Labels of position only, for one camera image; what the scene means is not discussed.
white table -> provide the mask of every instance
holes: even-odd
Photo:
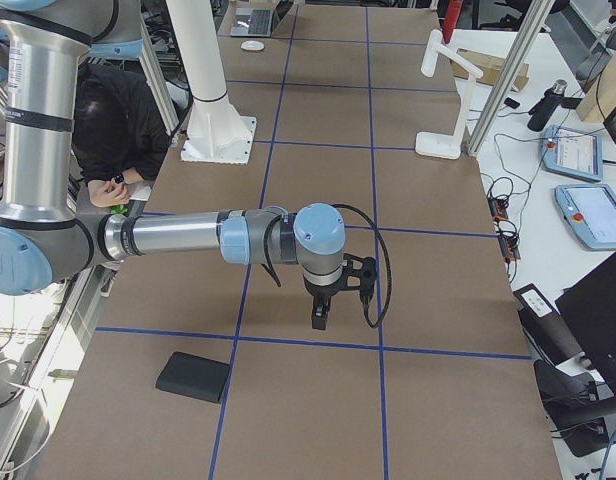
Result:
[[[453,49],[465,48],[485,54],[505,57],[510,49],[515,33],[489,32],[474,30],[455,31],[450,47]],[[540,98],[544,91],[550,88],[557,79],[564,79],[568,83],[567,96],[574,96],[579,89],[574,75],[559,53],[556,45],[548,34],[540,34],[533,45],[526,63],[529,64],[530,78],[528,84],[521,92],[511,92],[510,97],[521,103],[516,110],[528,111]],[[465,80],[456,79],[460,94],[465,87]],[[492,87],[477,84],[472,98],[471,109],[482,110]],[[514,110],[506,108],[500,115]],[[603,128],[602,124],[584,123],[579,120],[575,111],[558,108],[548,125],[560,124],[564,118],[563,126],[591,132]],[[476,118],[477,112],[471,112],[469,118]],[[494,136],[504,133],[520,139],[532,139],[541,136],[526,127],[529,115],[510,115],[498,118],[484,142],[477,159],[482,173],[494,178],[500,176],[511,177],[501,166],[495,151]],[[468,122],[469,131],[472,131],[475,121]],[[603,139],[602,151],[604,160],[616,162],[616,146],[606,130],[598,132]],[[530,180],[535,174],[540,160],[539,142],[517,142],[502,137],[498,138],[501,154],[506,168],[517,175]],[[527,185],[515,178],[516,192],[526,190]],[[490,180],[484,178],[487,188]],[[554,301],[567,288],[596,267],[612,252],[590,251],[577,240],[570,227],[564,221],[561,211],[554,201],[553,190],[557,185],[584,183],[578,180],[547,172],[540,168],[536,179],[532,183],[528,203],[523,208],[525,195],[512,197],[508,208],[509,217],[517,226],[520,226],[520,211],[523,208],[523,222],[521,224],[521,260],[512,289],[515,290],[528,283],[534,283],[546,297]],[[604,166],[603,183],[609,184],[616,193],[616,166]],[[575,475],[590,472],[591,468],[599,468],[603,451],[596,452],[583,458],[574,457],[563,441],[555,441],[555,449],[560,461],[564,479],[572,479]],[[596,479],[598,474],[592,474],[590,479]],[[606,476],[616,476],[616,445],[612,449]]]

laptop keyboard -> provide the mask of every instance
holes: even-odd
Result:
[[[248,33],[266,35],[272,10],[255,10],[250,14],[250,26]]]

red object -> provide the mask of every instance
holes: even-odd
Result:
[[[452,38],[452,32],[455,31],[457,26],[457,20],[461,14],[461,6],[464,0],[451,0],[446,10],[446,18],[444,18],[444,24],[441,27],[441,33],[444,35],[444,43],[450,43]]]

laptop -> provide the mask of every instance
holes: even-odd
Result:
[[[293,6],[293,0],[280,0],[274,10],[238,8],[230,29],[231,37],[270,37]]]

black monitor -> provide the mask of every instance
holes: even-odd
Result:
[[[544,406],[571,451],[604,448],[616,428],[616,252],[556,301],[584,355],[603,377],[569,377],[539,362],[535,373]]]

